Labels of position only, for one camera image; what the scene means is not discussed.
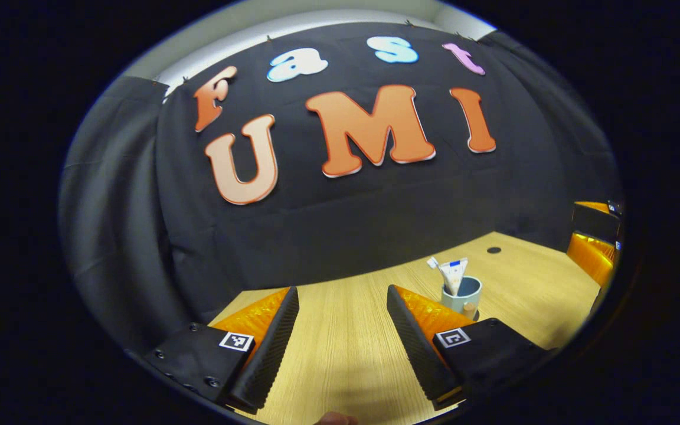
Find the wooden tabletop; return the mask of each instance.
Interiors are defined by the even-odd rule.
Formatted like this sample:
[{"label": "wooden tabletop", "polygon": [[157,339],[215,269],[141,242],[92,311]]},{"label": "wooden tabletop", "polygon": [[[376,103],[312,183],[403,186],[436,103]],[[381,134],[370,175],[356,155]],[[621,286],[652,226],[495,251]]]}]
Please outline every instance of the wooden tabletop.
[{"label": "wooden tabletop", "polygon": [[[574,336],[599,291],[565,253],[496,232],[433,255],[469,259],[465,274],[483,283],[480,321],[499,318],[545,349]],[[266,406],[238,413],[271,425],[311,425],[327,411],[411,425],[455,408],[434,411],[386,307],[392,283],[440,300],[443,278],[427,259],[297,287],[300,312]],[[276,291],[244,291],[212,323]]]}]

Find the cup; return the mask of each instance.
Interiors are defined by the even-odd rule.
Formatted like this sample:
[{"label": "cup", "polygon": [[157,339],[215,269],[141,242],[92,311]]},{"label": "cup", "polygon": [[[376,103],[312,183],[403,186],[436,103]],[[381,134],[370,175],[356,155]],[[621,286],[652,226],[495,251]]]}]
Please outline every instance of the cup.
[{"label": "cup", "polygon": [[458,288],[458,293],[456,296],[450,295],[445,291],[445,284],[442,285],[442,300],[440,304],[454,312],[461,313],[463,311],[463,305],[466,302],[474,304],[475,309],[479,309],[479,297],[481,296],[481,280],[473,276],[464,276],[461,278],[461,286]]}]

